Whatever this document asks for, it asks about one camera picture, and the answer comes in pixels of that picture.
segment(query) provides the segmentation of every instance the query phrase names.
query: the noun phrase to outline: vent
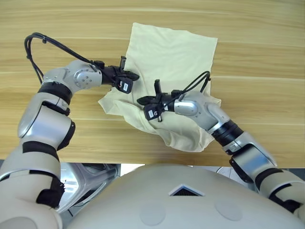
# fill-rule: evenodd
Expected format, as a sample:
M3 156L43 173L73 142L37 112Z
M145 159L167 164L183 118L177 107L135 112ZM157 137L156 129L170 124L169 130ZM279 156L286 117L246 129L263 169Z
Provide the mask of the vent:
M204 193L194 190L193 188L182 184L177 188L174 188L174 190L171 191L169 195L171 197L174 196L203 197Z

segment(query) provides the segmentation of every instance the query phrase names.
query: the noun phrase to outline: crumpled fabric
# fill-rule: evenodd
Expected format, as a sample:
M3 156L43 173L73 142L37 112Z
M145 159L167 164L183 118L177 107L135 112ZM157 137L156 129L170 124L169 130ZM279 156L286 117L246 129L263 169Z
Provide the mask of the crumpled fabric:
M137 99L155 95L156 79L160 79L162 92L183 90L202 72L211 70L216 44L217 38L134 23L124 69L140 78L133 82L130 94L113 87L99 104L105 113L122 115L135 128L159 135L167 146L187 152L203 151L213 138L193 120L174 112L164 112L162 122L157 119L147 121ZM210 89L209 82L203 93L209 96L210 102L220 105L221 100L210 96Z

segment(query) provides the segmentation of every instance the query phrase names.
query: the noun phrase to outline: black joint band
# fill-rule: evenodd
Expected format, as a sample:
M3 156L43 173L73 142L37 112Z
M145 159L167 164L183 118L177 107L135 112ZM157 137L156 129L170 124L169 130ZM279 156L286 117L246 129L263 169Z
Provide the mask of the black joint band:
M276 196L276 194L281 191L284 188L290 187L291 184L286 184L283 186L278 187L276 190L274 190L270 196L269 199L272 200L273 202L277 203L278 205L282 206L283 208L287 209L291 213L294 213L296 209L298 209L301 206L301 203L288 199L286 201L281 200L279 197Z
M240 129L236 123L230 120L215 130L214 133L212 133L212 136L221 146L226 146L242 133L243 130Z
M51 145L42 142L36 142L36 141L25 142L22 144L22 152L23 153L41 152L41 153L49 154L55 157L59 161L55 148L53 148Z
M68 87L58 82L43 83L38 92L53 94L64 100L67 104L70 104L73 96Z
M261 172L260 174L258 174L255 178L255 185L258 188L258 190L260 190L261 184L263 182L263 180L268 177L271 174L274 173L283 173L283 171L279 168L269 168L266 169L265 171Z
M65 138L58 146L57 150L65 148L70 143L70 140L73 137L74 132L75 132L75 123L73 121L71 121L70 128L69 128Z
M253 183L253 180L243 171L242 168L239 167L239 165L234 161L233 158L230 159L229 163L241 180L249 184Z
M59 205L64 191L64 184L57 177L53 177L50 188L40 192L36 203L56 208Z

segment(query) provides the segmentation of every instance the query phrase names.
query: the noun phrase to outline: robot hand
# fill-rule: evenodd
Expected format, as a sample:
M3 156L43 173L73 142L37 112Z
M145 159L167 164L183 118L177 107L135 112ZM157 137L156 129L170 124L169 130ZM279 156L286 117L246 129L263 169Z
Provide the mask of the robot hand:
M155 81L155 91L156 96L138 99L138 103L144 105L147 120L158 118L161 121L162 112L175 112L191 118L232 156L229 162L244 182L255 183L261 195L305 223L305 182L289 171L278 169L271 154L239 128L218 105L211 103L208 96L198 91L162 93L159 80Z

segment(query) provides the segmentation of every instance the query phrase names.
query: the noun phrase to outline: wood grain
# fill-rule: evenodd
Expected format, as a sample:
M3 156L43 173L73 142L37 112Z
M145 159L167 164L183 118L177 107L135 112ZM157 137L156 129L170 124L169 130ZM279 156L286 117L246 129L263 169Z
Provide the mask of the wood grain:
M117 65L133 22L218 37L212 95L280 167L305 167L304 0L2 0L0 1L0 158L18 144L17 125L39 82L25 58L24 38L40 31L89 59ZM33 42L46 72L72 57ZM216 142L201 153L164 145L159 136L106 115L97 101L108 86L77 93L71 103L76 133L62 161L228 165Z

